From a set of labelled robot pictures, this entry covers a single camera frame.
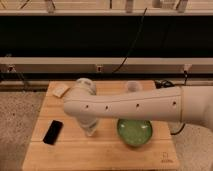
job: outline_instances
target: smartphone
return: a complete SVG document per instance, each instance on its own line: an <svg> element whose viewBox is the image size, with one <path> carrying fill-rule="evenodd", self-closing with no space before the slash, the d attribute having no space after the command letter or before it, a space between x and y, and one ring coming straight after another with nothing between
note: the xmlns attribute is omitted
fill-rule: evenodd
<svg viewBox="0 0 213 171"><path fill-rule="evenodd" d="M45 144L54 145L61 131L62 126L63 126L62 122L53 120L43 139L43 142Z"/></svg>

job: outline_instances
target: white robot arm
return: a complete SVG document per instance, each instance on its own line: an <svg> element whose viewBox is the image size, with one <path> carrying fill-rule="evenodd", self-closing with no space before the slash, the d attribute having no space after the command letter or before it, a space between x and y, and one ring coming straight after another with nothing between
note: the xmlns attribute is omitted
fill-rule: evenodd
<svg viewBox="0 0 213 171"><path fill-rule="evenodd" d="M64 98L64 111L87 124L94 118L172 121L213 131L213 86L173 87L96 96L89 79L79 79Z"/></svg>

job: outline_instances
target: speckled floor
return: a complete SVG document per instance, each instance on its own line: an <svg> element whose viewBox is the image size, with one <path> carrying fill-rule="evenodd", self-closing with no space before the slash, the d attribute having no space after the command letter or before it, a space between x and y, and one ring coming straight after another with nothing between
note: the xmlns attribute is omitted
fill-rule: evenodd
<svg viewBox="0 0 213 171"><path fill-rule="evenodd" d="M44 95L0 92L0 171L21 169ZM172 130L178 126L170 124ZM213 171L213 134L209 130L187 125L173 139L180 171Z"/></svg>
<svg viewBox="0 0 213 171"><path fill-rule="evenodd" d="M0 92L0 171L18 171L45 93Z"/></svg>

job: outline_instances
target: table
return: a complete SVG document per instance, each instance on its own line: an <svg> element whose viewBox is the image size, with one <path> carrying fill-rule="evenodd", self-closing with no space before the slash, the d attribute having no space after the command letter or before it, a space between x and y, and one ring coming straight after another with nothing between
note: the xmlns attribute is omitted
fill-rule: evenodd
<svg viewBox="0 0 213 171"><path fill-rule="evenodd" d="M143 90L152 81L140 81ZM63 111L63 100L52 95L61 82L50 82L25 156L23 171L177 169L179 162L166 122L153 121L153 136L140 148L125 145L116 119L101 119L93 137L86 137L76 120ZM74 81L63 82L72 87ZM96 81L98 95L124 93L126 81ZM54 146L42 142L52 120L64 126Z"/></svg>

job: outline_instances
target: cable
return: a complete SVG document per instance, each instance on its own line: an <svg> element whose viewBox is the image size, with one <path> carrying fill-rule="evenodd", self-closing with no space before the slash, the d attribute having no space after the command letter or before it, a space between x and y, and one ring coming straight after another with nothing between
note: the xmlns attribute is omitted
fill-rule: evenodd
<svg viewBox="0 0 213 171"><path fill-rule="evenodd" d="M12 54L6 54L6 58L12 57ZM27 87L29 86L28 81L25 79L24 75L21 72L17 72L15 65L6 65L8 73L15 73L17 74L18 78L24 83L24 91L26 91Z"/></svg>
<svg viewBox="0 0 213 171"><path fill-rule="evenodd" d="M0 0L0 4L1 4L1 6L2 6L4 9L6 9L6 7L5 7L4 3L2 2L2 0Z"/></svg>
<svg viewBox="0 0 213 171"><path fill-rule="evenodd" d="M186 86L187 85L187 81L188 81L188 73L187 73L187 71L184 71L184 78L185 79L184 79L183 85ZM183 123L182 126L180 127L180 129L177 132L171 132L171 135L178 135L178 134L180 134L183 131L183 129L185 128L185 126L186 126L186 124Z"/></svg>
<svg viewBox="0 0 213 171"><path fill-rule="evenodd" d="M178 134L180 134L183 131L183 129L185 128L185 126L186 126L186 124L183 123L182 126L181 126L181 128L177 132L171 132L170 134L171 135L178 135Z"/></svg>
<svg viewBox="0 0 213 171"><path fill-rule="evenodd" d="M175 86L171 81L168 81L168 80L163 80L163 81L161 81L160 84L161 84L161 88L168 88L168 87Z"/></svg>
<svg viewBox="0 0 213 171"><path fill-rule="evenodd" d="M139 28L138 28L138 32L137 32L137 34L136 34L136 36L135 36L134 41L132 42L132 45L130 46L129 51L127 52L127 54L126 54L126 56L125 56L123 62L112 72L112 74L118 72L118 71L124 66L124 64L125 64L125 62L126 62L126 60L127 60L127 58L130 56L130 54L131 54L132 51L134 50L135 45L136 45L136 43L137 43L137 41L138 41L138 38L139 38L139 36L140 36L140 34L141 34L141 31L142 31L142 29L143 29L143 23L144 23L144 18L145 18L146 12L147 12L147 8L145 8L145 10L144 10L144 12L143 12L143 15L142 15L142 18L141 18L141 23L140 23L140 26L139 26Z"/></svg>
<svg viewBox="0 0 213 171"><path fill-rule="evenodd" d="M4 76L3 73L1 71L1 64L0 64L0 82L2 82L4 80Z"/></svg>
<svg viewBox="0 0 213 171"><path fill-rule="evenodd" d="M165 28L164 36L163 36L162 43L161 43L161 49L163 49L163 50L165 49L165 44L167 42L169 31L171 29L173 22L174 22L174 19L173 19L173 17L171 17L168 21L167 27Z"/></svg>
<svg viewBox="0 0 213 171"><path fill-rule="evenodd" d="M25 2L19 7L19 9L23 9L30 0L25 0Z"/></svg>

